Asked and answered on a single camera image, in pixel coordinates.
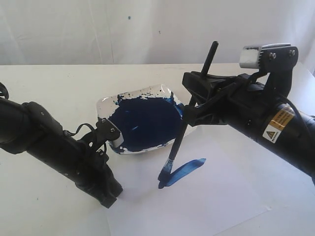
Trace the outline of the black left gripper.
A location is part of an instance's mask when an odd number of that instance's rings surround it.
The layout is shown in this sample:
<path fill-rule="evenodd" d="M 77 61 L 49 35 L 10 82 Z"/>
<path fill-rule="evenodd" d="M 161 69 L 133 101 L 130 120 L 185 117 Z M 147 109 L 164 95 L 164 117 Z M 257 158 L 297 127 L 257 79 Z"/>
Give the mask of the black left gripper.
<path fill-rule="evenodd" d="M 73 139 L 77 132 L 63 132 L 63 173 L 74 181 L 76 186 L 87 194 L 95 197 L 99 203 L 110 208 L 122 193 L 121 184 L 115 179 L 107 162 L 107 141 L 114 141 L 116 134 L 108 131 L 91 130 L 80 140 Z"/>

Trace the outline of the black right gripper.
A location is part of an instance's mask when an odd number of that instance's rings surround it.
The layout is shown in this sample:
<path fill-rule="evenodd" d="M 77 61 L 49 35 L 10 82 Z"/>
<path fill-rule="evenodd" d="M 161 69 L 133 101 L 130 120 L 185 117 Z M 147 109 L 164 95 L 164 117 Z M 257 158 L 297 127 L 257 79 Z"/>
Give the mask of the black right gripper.
<path fill-rule="evenodd" d="M 265 85 L 257 81 L 265 75 L 203 76 L 201 72 L 185 72 L 182 85 L 191 95 L 208 98 L 211 94 L 211 99 L 221 97 L 211 107 L 186 105 L 183 121 L 192 127 L 229 125 L 252 140 L 261 140 L 273 109 L 264 94 Z"/>

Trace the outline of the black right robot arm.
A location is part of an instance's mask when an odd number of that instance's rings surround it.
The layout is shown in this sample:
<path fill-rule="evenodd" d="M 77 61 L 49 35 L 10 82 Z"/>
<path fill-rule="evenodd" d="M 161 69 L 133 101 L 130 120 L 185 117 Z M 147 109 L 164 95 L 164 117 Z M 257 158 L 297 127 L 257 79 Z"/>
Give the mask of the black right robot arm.
<path fill-rule="evenodd" d="M 188 126 L 229 125 L 310 177 L 315 175 L 315 118 L 303 114 L 288 99 L 292 72 L 215 76 L 186 72 L 183 86 L 190 92 L 188 105 L 173 98 L 131 98 L 119 95 L 118 107 L 109 117 L 122 132 L 117 153 L 142 151 L 173 140 L 170 155 L 158 180 L 159 188 L 198 169 L 205 158 L 192 160 L 176 170 L 173 161 Z"/>

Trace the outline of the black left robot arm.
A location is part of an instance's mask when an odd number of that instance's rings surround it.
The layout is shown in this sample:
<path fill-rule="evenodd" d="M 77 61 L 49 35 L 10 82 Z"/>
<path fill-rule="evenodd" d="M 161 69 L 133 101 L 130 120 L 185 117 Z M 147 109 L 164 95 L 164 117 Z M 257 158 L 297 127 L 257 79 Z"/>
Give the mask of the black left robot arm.
<path fill-rule="evenodd" d="M 121 143 L 122 135 L 106 118 L 75 140 L 41 105 L 0 100 L 0 147 L 11 154 L 27 152 L 75 183 L 82 191 L 109 208 L 123 188 L 107 161 L 107 141 Z"/>

